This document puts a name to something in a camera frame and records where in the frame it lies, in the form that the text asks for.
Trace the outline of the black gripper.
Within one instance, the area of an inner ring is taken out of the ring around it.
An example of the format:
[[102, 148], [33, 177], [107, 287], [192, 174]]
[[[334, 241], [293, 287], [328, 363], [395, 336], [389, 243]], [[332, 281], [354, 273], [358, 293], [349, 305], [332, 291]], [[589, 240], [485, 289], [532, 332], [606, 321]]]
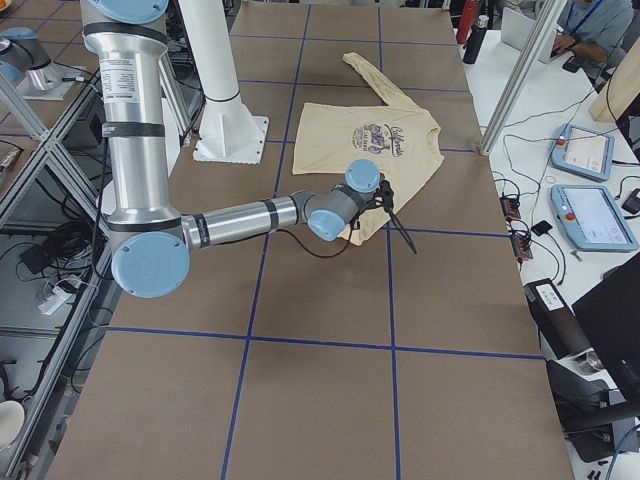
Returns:
[[374, 195], [375, 205], [382, 208], [389, 216], [394, 216], [394, 191], [388, 180], [382, 178]]

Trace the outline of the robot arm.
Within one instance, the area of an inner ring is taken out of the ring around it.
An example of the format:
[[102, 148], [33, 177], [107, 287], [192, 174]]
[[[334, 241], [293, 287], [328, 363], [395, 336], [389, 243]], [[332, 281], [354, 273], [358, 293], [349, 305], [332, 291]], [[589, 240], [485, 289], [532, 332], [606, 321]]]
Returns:
[[[164, 1], [85, 1], [86, 45], [99, 58], [111, 151], [115, 208], [109, 216], [111, 271], [122, 289], [157, 298], [177, 289], [189, 253], [303, 224], [332, 241], [371, 209], [391, 210], [391, 188], [378, 167], [359, 159], [328, 194], [285, 197], [197, 214], [170, 201], [161, 87], [167, 51]], [[256, 164], [268, 121], [250, 113], [239, 92], [223, 7], [218, 1], [180, 5], [205, 105], [195, 157]]]

